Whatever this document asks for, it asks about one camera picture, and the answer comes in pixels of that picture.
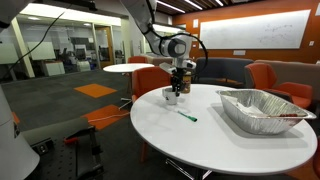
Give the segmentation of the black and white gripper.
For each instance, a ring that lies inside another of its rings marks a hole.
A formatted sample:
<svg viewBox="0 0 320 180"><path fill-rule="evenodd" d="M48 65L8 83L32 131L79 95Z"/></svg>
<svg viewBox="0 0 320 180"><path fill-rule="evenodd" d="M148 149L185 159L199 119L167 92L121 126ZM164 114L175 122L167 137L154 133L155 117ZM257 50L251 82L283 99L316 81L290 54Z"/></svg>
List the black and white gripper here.
<svg viewBox="0 0 320 180"><path fill-rule="evenodd" d="M185 89L185 82L183 81L185 72L187 70L195 69L196 63L191 59L185 59L179 61L178 64L169 64L163 62L159 65L159 67L172 76L172 91L176 92L176 96L179 96Z"/></svg>

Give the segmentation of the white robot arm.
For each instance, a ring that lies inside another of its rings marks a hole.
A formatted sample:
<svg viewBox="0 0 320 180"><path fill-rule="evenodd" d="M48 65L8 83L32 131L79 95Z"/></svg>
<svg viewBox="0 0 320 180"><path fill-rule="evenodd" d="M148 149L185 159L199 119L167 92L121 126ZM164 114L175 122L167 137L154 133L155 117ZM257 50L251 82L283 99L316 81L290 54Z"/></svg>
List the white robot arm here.
<svg viewBox="0 0 320 180"><path fill-rule="evenodd" d="M171 86L176 96L184 90L186 83L183 76L187 69L194 69L196 64L189 58L193 36L180 32L170 36L161 36L154 29L157 0L120 0L133 17L140 32L144 35L154 54L174 59Z"/></svg>

